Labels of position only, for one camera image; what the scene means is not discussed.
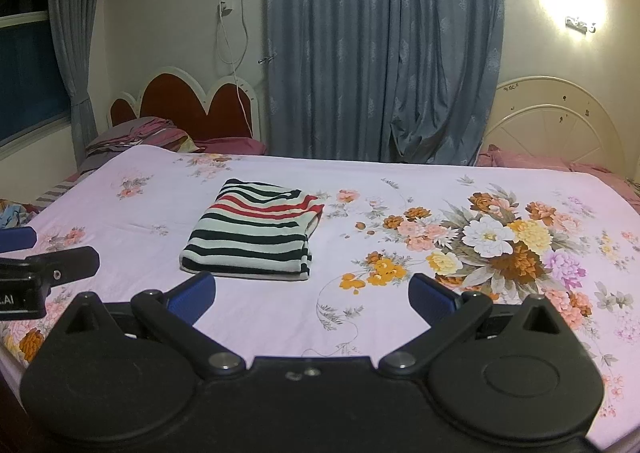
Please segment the red heart-shaped headboard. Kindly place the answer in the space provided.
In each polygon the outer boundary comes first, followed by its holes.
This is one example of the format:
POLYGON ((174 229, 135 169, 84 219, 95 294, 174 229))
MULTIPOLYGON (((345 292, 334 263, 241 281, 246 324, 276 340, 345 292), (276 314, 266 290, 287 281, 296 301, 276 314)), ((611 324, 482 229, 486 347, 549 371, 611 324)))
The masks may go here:
POLYGON ((262 138, 256 92, 235 75, 221 77, 204 89, 188 72, 166 66, 137 95, 122 91, 106 114, 111 127, 150 116, 173 122, 194 140, 262 138))

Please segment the blue-grey centre curtain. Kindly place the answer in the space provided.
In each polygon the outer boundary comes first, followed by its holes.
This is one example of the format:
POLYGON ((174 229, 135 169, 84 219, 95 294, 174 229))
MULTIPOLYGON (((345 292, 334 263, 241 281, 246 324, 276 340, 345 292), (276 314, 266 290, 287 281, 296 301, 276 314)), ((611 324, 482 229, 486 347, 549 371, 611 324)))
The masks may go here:
POLYGON ((266 0, 270 151, 473 164, 503 27, 504 0, 266 0))

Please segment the pink floral bed sheet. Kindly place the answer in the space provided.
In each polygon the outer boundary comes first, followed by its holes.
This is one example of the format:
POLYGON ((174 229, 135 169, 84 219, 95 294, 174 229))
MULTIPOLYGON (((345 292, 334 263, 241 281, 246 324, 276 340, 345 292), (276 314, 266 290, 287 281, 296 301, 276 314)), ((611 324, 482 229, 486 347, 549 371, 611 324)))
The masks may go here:
POLYGON ((80 291, 108 301, 184 279, 179 256, 230 179, 277 184, 323 207, 302 282, 219 279, 201 332, 245 358, 378 360, 424 330, 408 283, 424 273, 498 303, 549 298, 600 369, 590 438, 639 426, 639 217, 585 173, 306 161, 128 150, 32 219, 36 253, 88 245, 98 274, 55 288, 40 321, 1 326, 1 371, 16 387, 80 291))

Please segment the striped white black red shirt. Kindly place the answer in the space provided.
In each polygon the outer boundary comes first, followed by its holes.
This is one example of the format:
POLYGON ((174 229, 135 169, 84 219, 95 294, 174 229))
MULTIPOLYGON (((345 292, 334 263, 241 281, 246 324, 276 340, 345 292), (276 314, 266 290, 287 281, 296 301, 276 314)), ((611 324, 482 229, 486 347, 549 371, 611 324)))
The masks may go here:
POLYGON ((309 241, 323 210, 318 196, 302 190, 231 178, 198 219, 180 267, 219 277, 306 281, 309 241))

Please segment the white wall socket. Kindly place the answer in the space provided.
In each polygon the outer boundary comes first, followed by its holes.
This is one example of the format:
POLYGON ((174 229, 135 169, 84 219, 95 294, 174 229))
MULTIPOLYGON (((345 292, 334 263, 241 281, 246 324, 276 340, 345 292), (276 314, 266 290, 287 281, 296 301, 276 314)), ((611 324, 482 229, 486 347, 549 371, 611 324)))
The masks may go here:
POLYGON ((234 11, 234 1, 233 0, 220 0, 217 4, 217 13, 221 18, 225 18, 230 16, 230 14, 234 11))

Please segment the pink pillow right bed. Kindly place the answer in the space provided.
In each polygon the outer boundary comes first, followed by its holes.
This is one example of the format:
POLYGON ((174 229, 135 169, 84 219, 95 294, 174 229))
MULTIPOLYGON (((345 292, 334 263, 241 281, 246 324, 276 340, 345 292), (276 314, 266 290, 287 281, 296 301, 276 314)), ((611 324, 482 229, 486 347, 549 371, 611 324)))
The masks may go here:
POLYGON ((495 144, 489 144, 485 150, 480 150, 475 165, 477 167, 550 169, 557 172, 588 174, 601 180, 620 195, 636 212, 639 211, 639 184, 614 174, 604 166, 566 162, 562 158, 550 158, 550 156, 532 156, 509 152, 498 148, 495 144))

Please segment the wall lamp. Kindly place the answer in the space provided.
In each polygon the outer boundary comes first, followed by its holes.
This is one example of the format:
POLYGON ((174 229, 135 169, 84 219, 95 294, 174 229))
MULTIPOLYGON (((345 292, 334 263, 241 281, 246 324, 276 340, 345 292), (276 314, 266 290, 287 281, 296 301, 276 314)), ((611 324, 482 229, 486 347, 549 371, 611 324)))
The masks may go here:
POLYGON ((597 31, 597 24, 594 22, 587 22, 574 17, 566 17, 565 26, 582 35, 593 34, 597 31))

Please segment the blue-grey left window curtain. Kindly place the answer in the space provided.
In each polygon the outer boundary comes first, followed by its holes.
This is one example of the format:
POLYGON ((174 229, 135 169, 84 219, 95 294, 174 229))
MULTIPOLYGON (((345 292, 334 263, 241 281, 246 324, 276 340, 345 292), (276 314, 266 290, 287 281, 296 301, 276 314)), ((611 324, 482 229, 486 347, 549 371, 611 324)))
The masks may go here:
POLYGON ((88 143, 98 135, 89 95, 96 1, 48 0, 56 62, 70 99, 70 132, 78 165, 85 161, 88 143))

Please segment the dark window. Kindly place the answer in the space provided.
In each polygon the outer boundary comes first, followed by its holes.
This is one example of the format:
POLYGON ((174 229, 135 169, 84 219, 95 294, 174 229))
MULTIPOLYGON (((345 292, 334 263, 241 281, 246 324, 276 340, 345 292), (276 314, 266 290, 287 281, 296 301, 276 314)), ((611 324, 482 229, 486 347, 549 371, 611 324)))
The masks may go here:
POLYGON ((68 117, 48 0, 1 0, 1 142, 68 117))

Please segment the cream arched headboard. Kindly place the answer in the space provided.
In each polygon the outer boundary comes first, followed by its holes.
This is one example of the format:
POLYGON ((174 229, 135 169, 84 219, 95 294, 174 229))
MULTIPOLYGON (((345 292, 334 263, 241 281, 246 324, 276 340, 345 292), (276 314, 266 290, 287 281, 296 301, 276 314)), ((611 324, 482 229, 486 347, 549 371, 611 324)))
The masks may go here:
POLYGON ((612 118, 586 89, 563 78, 527 76, 497 87, 483 146, 623 175, 624 149, 612 118))

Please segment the maroon pillow pile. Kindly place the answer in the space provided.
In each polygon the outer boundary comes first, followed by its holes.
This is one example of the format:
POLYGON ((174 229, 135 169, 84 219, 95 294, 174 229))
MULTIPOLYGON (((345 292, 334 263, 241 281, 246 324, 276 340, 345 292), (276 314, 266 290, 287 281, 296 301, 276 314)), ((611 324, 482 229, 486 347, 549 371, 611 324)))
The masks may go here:
POLYGON ((87 158, 99 154, 122 153, 140 144, 178 153, 219 153, 264 155, 264 143, 246 137, 213 138, 196 141, 187 132, 165 118, 148 116, 107 129, 86 147, 87 158))

